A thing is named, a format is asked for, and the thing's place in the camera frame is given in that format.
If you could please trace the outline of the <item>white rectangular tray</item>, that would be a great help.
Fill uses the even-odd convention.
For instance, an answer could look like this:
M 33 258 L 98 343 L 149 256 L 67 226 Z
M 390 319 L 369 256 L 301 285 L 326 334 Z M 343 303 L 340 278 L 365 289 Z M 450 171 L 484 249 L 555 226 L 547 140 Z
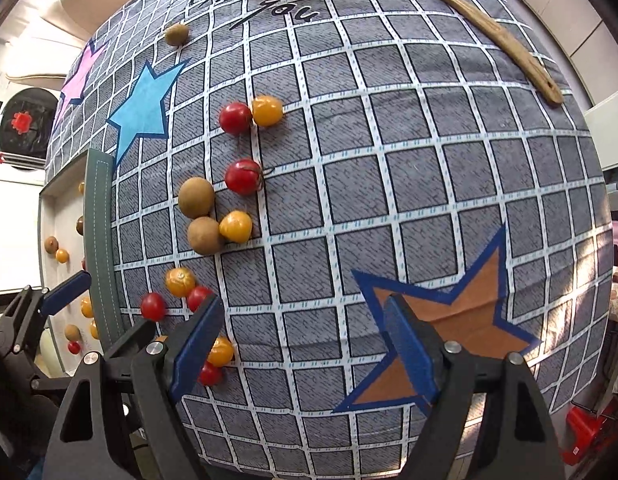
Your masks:
M 77 155 L 44 185 L 39 194 L 38 246 L 41 285 L 52 289 L 82 270 L 85 258 L 91 287 L 55 315 L 48 318 L 53 346 L 60 369 L 73 374 L 83 354 L 105 352 L 126 332 L 119 310 L 112 235 L 113 157 L 95 148 Z M 85 182 L 85 194 L 78 191 Z M 76 231 L 76 221 L 84 216 L 84 236 Z M 54 236 L 70 255 L 67 263 L 59 263 L 44 250 L 44 240 Z M 91 337 L 91 318 L 80 312 L 80 300 L 91 299 L 100 340 Z M 64 326 L 75 324 L 82 332 L 79 354 L 67 350 L 69 341 Z

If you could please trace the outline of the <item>beige chair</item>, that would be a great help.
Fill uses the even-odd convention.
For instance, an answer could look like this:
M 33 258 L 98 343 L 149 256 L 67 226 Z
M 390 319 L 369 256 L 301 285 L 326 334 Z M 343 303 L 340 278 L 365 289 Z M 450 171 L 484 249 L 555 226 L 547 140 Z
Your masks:
M 68 35 L 88 41 L 129 0 L 56 0 L 42 19 Z

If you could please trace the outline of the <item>dark brown tomato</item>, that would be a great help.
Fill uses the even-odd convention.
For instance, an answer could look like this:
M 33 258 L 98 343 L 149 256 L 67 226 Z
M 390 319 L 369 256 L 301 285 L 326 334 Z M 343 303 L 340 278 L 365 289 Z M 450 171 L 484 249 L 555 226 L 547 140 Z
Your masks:
M 80 216 L 76 221 L 76 231 L 79 235 L 84 236 L 84 216 Z

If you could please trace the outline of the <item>brown longan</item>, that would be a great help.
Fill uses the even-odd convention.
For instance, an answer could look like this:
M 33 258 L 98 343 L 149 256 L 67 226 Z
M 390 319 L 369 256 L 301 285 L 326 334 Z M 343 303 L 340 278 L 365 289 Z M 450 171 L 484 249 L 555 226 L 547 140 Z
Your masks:
M 54 255 L 59 249 L 59 242 L 54 236 L 48 236 L 44 240 L 44 250 L 49 255 Z
M 68 341 L 75 342 L 82 339 L 82 332 L 75 324 L 66 324 L 64 326 L 64 336 Z
M 183 182 L 178 193 L 178 206 L 190 219 L 207 216 L 215 205 L 213 185 L 202 177 Z
M 224 246 L 224 238 L 220 234 L 219 223 L 209 217 L 196 218 L 189 224 L 187 241 L 198 255 L 203 256 L 216 254 Z
M 164 41 L 169 47 L 178 48 L 189 41 L 190 27 L 187 24 L 175 23 L 164 33 Z

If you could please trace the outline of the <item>red plastic stool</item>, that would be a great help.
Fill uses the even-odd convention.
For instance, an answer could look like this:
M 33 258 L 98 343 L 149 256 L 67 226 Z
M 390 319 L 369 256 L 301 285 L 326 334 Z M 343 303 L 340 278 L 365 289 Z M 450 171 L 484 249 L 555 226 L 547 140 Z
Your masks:
M 600 414 L 583 404 L 572 402 L 566 415 L 566 425 L 574 436 L 574 442 L 562 451 L 563 462 L 576 466 L 593 450 L 604 448 L 612 438 L 610 433 L 617 421 L 618 399 L 612 398 Z

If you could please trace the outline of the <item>washing machine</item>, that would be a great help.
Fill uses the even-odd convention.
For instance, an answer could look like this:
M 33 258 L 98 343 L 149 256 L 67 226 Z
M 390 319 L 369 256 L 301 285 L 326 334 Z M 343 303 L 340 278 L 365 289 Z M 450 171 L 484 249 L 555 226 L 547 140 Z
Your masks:
M 27 87 L 0 101 L 0 164 L 21 170 L 44 168 L 58 99 Z

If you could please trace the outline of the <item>checkered star tablecloth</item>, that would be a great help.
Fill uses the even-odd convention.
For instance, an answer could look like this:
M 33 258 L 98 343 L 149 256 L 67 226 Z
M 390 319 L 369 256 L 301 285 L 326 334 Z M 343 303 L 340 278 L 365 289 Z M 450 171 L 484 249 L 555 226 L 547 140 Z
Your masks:
M 190 27 L 169 47 L 165 30 Z M 612 288 L 612 218 L 568 84 L 551 107 L 440 0 L 131 0 L 77 53 L 48 149 L 53 177 L 117 158 L 112 235 L 125 328 L 189 269 L 225 307 L 234 358 L 178 404 L 202 463 L 286 479 L 394 474 L 425 422 L 379 308 L 400 292 L 461 344 L 528 360 L 551 413 L 592 382 Z M 240 136 L 221 108 L 255 96 L 281 122 Z M 253 159 L 259 190 L 225 170 Z M 183 182 L 213 185 L 244 244 L 187 241 Z

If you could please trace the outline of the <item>large yellow tomato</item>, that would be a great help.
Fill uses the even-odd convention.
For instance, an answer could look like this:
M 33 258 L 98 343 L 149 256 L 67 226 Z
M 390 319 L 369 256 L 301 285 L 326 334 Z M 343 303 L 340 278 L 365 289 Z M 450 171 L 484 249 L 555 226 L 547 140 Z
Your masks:
M 94 318 L 91 299 L 88 296 L 82 297 L 82 300 L 80 300 L 80 312 L 85 318 Z

